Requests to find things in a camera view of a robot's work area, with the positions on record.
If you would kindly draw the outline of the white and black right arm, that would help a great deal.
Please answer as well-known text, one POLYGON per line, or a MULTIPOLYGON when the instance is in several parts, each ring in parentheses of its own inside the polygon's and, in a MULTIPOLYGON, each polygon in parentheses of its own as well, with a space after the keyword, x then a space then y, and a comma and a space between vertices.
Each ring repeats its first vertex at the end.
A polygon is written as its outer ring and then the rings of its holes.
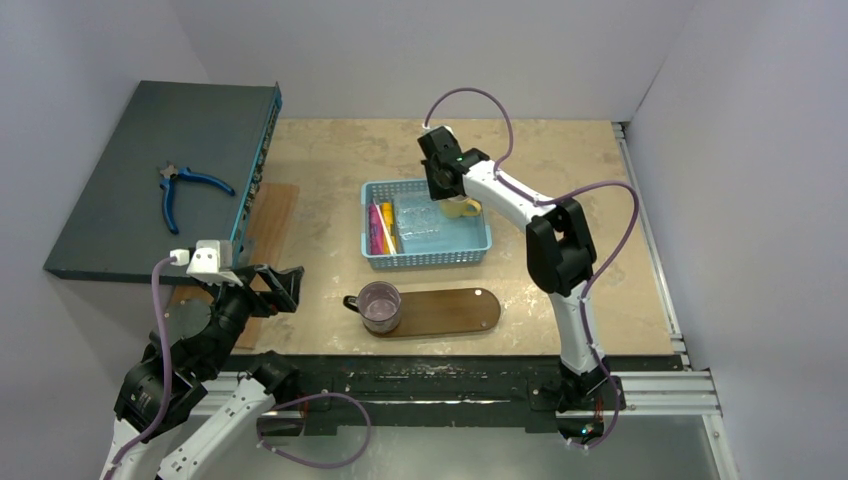
POLYGON ((560 339, 558 411, 600 405, 620 410, 623 393, 596 337, 587 289, 597 252, 580 203, 530 190, 484 152, 463 150, 447 127, 426 131, 417 143, 431 199, 469 197, 523 233, 527 272, 548 295, 560 339))

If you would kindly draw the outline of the purple mug with black handle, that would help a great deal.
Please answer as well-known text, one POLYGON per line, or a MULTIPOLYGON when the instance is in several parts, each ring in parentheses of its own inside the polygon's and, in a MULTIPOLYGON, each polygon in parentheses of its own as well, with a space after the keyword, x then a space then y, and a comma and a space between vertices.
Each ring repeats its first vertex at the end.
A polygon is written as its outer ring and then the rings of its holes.
POLYGON ((342 299, 345 308, 360 315, 365 328, 374 334, 386 334, 400 322, 402 297, 397 288, 384 281, 365 285, 357 295, 342 299))

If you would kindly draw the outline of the yellow ceramic mug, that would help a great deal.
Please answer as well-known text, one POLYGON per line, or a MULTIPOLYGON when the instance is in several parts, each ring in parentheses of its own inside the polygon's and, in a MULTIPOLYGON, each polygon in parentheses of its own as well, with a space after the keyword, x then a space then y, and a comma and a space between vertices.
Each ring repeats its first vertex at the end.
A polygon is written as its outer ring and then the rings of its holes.
POLYGON ((476 217, 482 213, 482 205, 469 197, 456 196, 438 202, 442 214, 448 219, 476 217))

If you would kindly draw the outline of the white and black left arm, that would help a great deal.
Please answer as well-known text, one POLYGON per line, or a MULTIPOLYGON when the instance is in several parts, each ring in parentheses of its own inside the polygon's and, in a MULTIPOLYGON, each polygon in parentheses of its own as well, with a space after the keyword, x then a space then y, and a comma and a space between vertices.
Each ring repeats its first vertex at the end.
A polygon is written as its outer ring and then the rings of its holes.
POLYGON ((158 471, 161 459, 153 450, 206 396, 204 382, 218 377, 247 321, 295 312, 304 273, 266 264, 197 273, 195 282, 213 299, 200 316, 179 323, 156 311, 150 343, 116 400, 114 444, 102 478, 140 479, 158 471))

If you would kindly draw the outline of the clear textured glass dish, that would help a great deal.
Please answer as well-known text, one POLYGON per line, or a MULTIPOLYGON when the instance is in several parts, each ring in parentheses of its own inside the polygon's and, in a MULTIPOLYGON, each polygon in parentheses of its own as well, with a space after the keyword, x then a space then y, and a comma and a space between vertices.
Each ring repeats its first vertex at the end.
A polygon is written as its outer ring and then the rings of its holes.
POLYGON ((396 230, 404 242, 435 239, 443 215, 437 203, 425 192, 403 193, 394 197, 396 230))

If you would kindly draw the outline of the light blue perforated plastic basket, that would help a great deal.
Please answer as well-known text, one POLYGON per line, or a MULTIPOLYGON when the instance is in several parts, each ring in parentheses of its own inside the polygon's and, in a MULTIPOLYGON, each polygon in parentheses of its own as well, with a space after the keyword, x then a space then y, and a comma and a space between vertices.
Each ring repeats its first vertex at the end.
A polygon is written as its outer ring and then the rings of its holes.
POLYGON ((397 270, 426 267, 459 266, 479 263, 493 245, 491 227, 486 215, 448 219, 443 214, 440 231, 435 239, 404 242, 396 230, 393 199, 403 193, 425 192, 424 179, 367 182, 362 185, 360 250, 375 270, 397 270), (396 255, 369 254, 368 206, 390 202, 394 214, 394 235, 398 244, 396 255))

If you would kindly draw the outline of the dark wooden oval tray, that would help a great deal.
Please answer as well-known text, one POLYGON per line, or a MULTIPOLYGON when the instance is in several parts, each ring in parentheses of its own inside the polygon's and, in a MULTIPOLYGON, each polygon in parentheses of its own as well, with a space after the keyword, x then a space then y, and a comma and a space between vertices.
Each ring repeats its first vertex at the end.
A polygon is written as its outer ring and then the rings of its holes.
POLYGON ((494 328, 502 307, 497 297, 483 288, 403 292, 398 325, 386 333, 367 332, 377 338, 407 339, 454 336, 494 328))

